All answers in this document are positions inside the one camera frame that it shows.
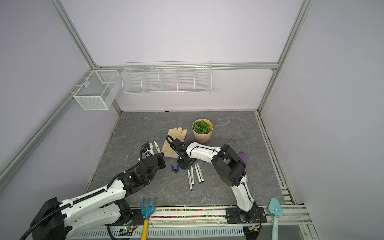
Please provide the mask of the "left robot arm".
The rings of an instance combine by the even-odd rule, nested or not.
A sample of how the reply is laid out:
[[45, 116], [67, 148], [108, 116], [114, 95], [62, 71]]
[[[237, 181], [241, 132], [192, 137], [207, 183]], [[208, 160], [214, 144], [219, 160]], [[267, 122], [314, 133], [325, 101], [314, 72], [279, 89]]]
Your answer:
[[149, 185], [156, 172], [166, 167], [164, 153], [154, 154], [151, 148], [150, 143], [142, 145], [138, 162], [107, 185], [71, 199], [47, 200], [21, 239], [67, 240], [102, 225], [129, 223], [133, 212], [125, 198]]

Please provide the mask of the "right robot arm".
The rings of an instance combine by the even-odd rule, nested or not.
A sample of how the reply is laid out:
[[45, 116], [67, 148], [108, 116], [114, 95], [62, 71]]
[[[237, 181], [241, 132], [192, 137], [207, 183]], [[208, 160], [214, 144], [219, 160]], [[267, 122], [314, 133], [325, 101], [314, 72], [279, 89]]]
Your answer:
[[198, 160], [213, 165], [220, 179], [231, 187], [237, 205], [226, 208], [229, 224], [263, 224], [267, 222], [265, 210], [259, 207], [247, 185], [246, 163], [229, 146], [209, 147], [197, 142], [186, 143], [166, 136], [166, 142], [178, 155], [177, 163], [183, 170], [196, 166]]

